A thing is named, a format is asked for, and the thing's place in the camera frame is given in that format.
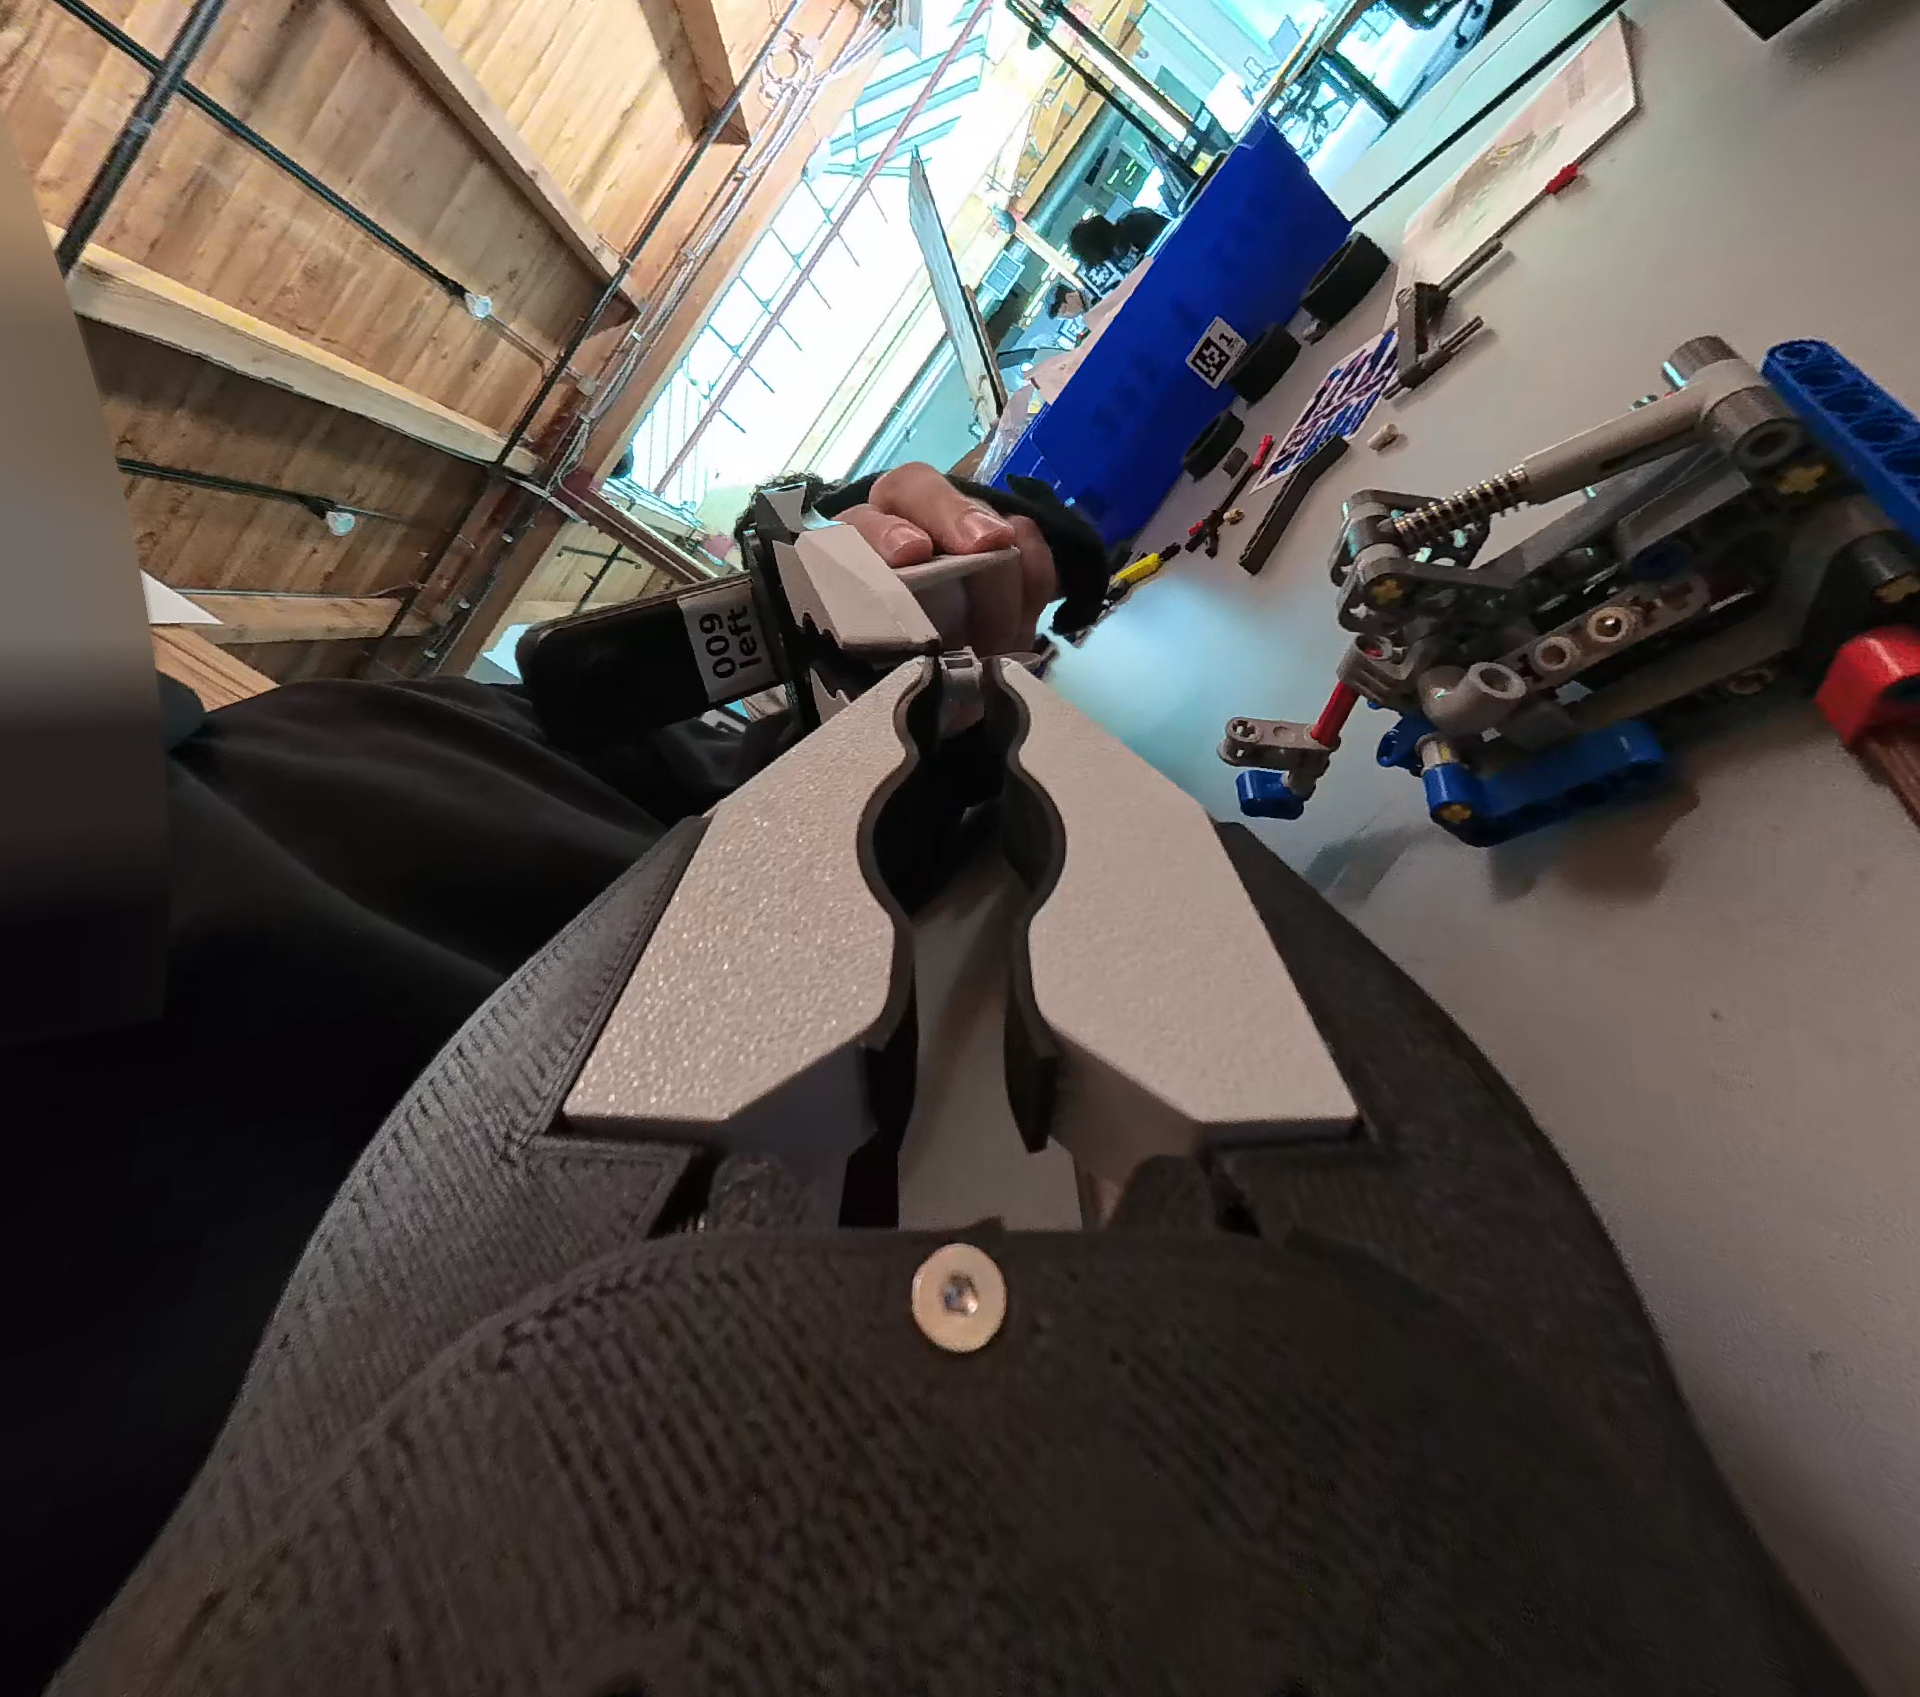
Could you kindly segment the long black toy beam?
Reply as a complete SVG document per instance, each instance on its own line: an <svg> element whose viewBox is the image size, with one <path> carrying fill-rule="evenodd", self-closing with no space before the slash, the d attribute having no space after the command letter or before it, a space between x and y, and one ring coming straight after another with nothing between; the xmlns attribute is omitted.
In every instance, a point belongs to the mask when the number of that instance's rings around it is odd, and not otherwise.
<svg viewBox="0 0 1920 1697"><path fill-rule="evenodd" d="M1286 470L1276 485L1271 502L1262 511L1259 522L1239 551L1238 569L1241 572L1255 577L1263 570L1316 483L1346 457L1348 448L1348 436L1325 436Z"/></svg>

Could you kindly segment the person's left hand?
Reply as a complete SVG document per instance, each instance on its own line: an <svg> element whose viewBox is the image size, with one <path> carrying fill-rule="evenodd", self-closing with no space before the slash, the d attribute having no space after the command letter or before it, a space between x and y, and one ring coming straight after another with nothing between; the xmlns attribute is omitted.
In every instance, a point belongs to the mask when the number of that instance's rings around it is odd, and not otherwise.
<svg viewBox="0 0 1920 1697"><path fill-rule="evenodd" d="M867 497L822 514L859 532L896 570L1008 552L969 577L935 584L921 607L946 649L965 646L980 657L1037 651L1040 620L1057 599L1060 580L1034 520L999 514L924 462L881 472Z"/></svg>

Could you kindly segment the blue sticker sheet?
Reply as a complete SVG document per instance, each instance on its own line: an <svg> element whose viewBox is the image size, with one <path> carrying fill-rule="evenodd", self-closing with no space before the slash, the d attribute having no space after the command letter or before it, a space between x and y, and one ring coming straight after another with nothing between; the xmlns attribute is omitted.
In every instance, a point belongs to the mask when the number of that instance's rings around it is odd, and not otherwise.
<svg viewBox="0 0 1920 1697"><path fill-rule="evenodd" d="M1333 365L1287 432L1274 441L1274 454L1265 462L1263 475L1277 479L1322 442L1333 436L1351 436L1358 425L1374 412L1386 389L1396 383L1397 348L1396 330L1386 327Z"/></svg>

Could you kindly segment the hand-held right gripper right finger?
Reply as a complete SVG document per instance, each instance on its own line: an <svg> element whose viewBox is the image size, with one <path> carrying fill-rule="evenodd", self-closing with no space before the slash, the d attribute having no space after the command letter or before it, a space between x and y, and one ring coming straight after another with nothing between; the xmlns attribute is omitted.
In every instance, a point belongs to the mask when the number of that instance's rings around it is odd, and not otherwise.
<svg viewBox="0 0 1920 1697"><path fill-rule="evenodd" d="M1329 1140L1355 1101L1204 806L1002 662L1006 1089L1034 1150Z"/></svg>

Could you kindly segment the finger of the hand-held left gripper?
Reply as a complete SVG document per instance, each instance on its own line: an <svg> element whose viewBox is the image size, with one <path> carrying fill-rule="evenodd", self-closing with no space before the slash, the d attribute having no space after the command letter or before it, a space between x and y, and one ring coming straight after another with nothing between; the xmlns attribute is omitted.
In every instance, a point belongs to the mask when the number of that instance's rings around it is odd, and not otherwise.
<svg viewBox="0 0 1920 1697"><path fill-rule="evenodd" d="M1004 546L890 567L852 527L817 524L789 544L789 607L797 627L857 661L946 652L967 645L965 584L1018 563Z"/></svg>

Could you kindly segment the instruction booklet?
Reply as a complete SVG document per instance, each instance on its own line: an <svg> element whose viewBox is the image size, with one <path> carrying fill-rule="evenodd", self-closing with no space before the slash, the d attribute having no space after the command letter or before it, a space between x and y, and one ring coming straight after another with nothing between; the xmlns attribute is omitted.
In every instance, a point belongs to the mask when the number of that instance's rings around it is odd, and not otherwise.
<svg viewBox="0 0 1920 1697"><path fill-rule="evenodd" d="M1640 108L1625 15L1609 15L1499 133L1403 224L1397 287L1440 285Z"/></svg>

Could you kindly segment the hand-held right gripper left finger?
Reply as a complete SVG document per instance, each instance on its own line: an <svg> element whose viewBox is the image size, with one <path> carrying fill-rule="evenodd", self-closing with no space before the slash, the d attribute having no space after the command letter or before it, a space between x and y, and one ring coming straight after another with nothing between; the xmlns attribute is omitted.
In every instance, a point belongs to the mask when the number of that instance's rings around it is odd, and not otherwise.
<svg viewBox="0 0 1920 1697"><path fill-rule="evenodd" d="M905 661L710 814L561 1119L577 1130L870 1130L909 956L877 814L914 773Z"/></svg>

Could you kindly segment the grey and blue toy brick model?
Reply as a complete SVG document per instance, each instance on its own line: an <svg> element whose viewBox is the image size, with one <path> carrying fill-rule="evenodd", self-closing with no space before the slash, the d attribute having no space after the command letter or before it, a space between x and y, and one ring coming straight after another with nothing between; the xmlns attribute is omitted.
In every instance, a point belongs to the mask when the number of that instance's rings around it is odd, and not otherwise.
<svg viewBox="0 0 1920 1697"><path fill-rule="evenodd" d="M1631 800L1693 716L1783 689L1915 816L1918 419L1824 341L1695 339L1666 390L1450 495L1370 487L1306 722L1234 719L1241 816L1295 820L1358 707L1381 771L1492 848Z"/></svg>

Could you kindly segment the blue storage box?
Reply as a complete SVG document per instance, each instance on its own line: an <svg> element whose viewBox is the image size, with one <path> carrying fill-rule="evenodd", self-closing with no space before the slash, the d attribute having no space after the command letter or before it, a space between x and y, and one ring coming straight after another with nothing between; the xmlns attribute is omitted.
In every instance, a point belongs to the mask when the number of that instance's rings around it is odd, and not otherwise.
<svg viewBox="0 0 1920 1697"><path fill-rule="evenodd" d="M1046 390L996 483L1047 485L1106 542L1134 539L1221 414L1230 378L1298 310L1349 223L1257 117L1113 295L1116 310Z"/></svg>

